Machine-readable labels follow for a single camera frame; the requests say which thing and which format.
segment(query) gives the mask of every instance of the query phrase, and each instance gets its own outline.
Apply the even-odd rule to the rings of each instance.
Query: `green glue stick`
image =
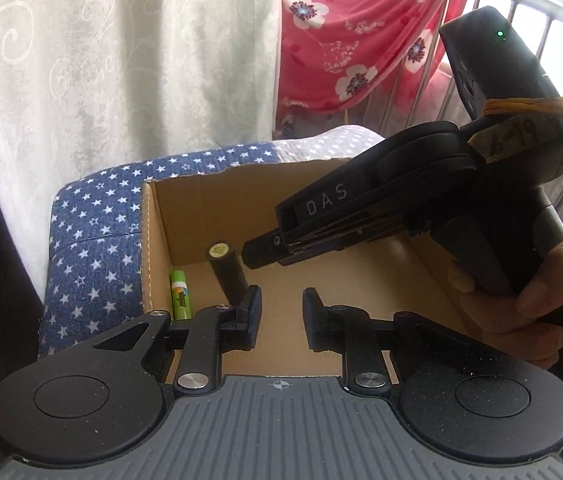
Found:
[[[183,270],[173,270],[170,273],[170,289],[173,295],[173,314],[176,321],[193,319],[191,300],[188,297],[186,275]]]

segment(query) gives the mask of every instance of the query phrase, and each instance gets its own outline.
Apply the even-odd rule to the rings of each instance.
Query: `black cylinder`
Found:
[[[228,242],[217,242],[206,251],[213,272],[231,305],[239,305],[248,289],[237,253]]]

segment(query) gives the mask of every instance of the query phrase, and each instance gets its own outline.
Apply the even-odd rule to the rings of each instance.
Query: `gray ribbed plate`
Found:
[[[563,463],[457,462],[415,440],[384,400],[351,396],[336,378],[231,376],[213,394],[177,400],[151,438],[109,462],[0,468],[0,480],[33,479],[563,480]]]

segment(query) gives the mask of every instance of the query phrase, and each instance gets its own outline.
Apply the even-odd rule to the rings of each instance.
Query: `orange rubber band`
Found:
[[[488,99],[482,108],[482,114],[485,116],[495,114],[522,114],[525,112],[539,112],[563,116],[563,97]]]

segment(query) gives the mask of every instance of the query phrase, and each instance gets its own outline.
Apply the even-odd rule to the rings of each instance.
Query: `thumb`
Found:
[[[544,258],[535,277],[517,298],[517,310],[540,317],[563,305],[563,242]]]

